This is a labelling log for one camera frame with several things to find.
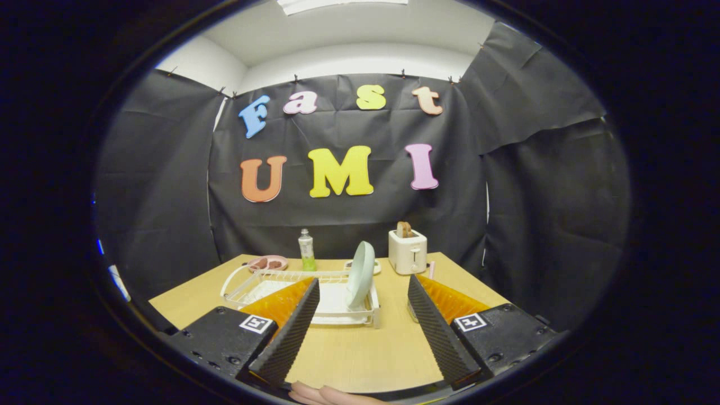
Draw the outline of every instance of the white dish rack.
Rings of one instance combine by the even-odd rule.
[[[258,270],[231,293],[225,293],[230,280],[246,266],[236,269],[225,281],[220,296],[225,303],[238,310],[264,298],[288,285],[307,278],[316,277],[320,281],[320,302],[315,309],[312,324],[315,325],[372,325],[380,327],[380,304],[373,280],[370,291],[364,301],[364,308],[353,310],[345,305],[347,294],[348,270],[335,272],[288,272],[278,270]]]

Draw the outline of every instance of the bottle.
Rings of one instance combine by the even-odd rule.
[[[304,228],[300,231],[300,238],[297,241],[300,243],[302,271],[314,272],[317,270],[315,266],[315,254],[312,252],[312,237],[307,232],[307,229]]]

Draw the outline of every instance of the wooden table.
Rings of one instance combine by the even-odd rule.
[[[256,256],[242,254],[163,293],[150,303],[175,327],[183,329],[211,309],[224,305],[220,288],[230,273]],[[508,301],[442,253],[435,261],[434,279],[491,308]],[[342,270],[346,260],[316,260],[318,271]],[[310,386],[332,386],[354,393],[395,391],[442,380],[420,325],[408,313],[409,276],[397,274],[387,258],[377,259],[382,271],[374,276],[380,302],[380,327],[312,325],[287,376]],[[287,270],[300,271],[300,259],[289,259]],[[237,288],[251,276],[241,270],[228,286]]]

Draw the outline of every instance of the small dish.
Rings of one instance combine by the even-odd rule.
[[[259,266],[259,264],[263,264],[263,263],[261,263],[263,260],[265,260],[264,266],[261,267],[261,266]],[[275,254],[270,254],[268,256],[260,256],[257,259],[252,259],[251,261],[248,262],[248,269],[250,270],[251,273],[254,273],[258,270],[285,270],[286,268],[287,268],[287,258],[285,258],[283,256],[277,256]]]

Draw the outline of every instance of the pink plate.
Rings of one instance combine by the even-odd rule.
[[[268,259],[267,264],[265,264],[265,267],[254,269],[253,266],[255,266],[258,262],[260,262],[262,259]],[[280,262],[280,267],[269,269],[270,262]],[[251,273],[254,273],[258,270],[285,270],[287,268],[287,259],[283,256],[277,256],[274,254],[270,254],[268,256],[260,256],[257,259],[252,259],[248,262],[248,269]]]

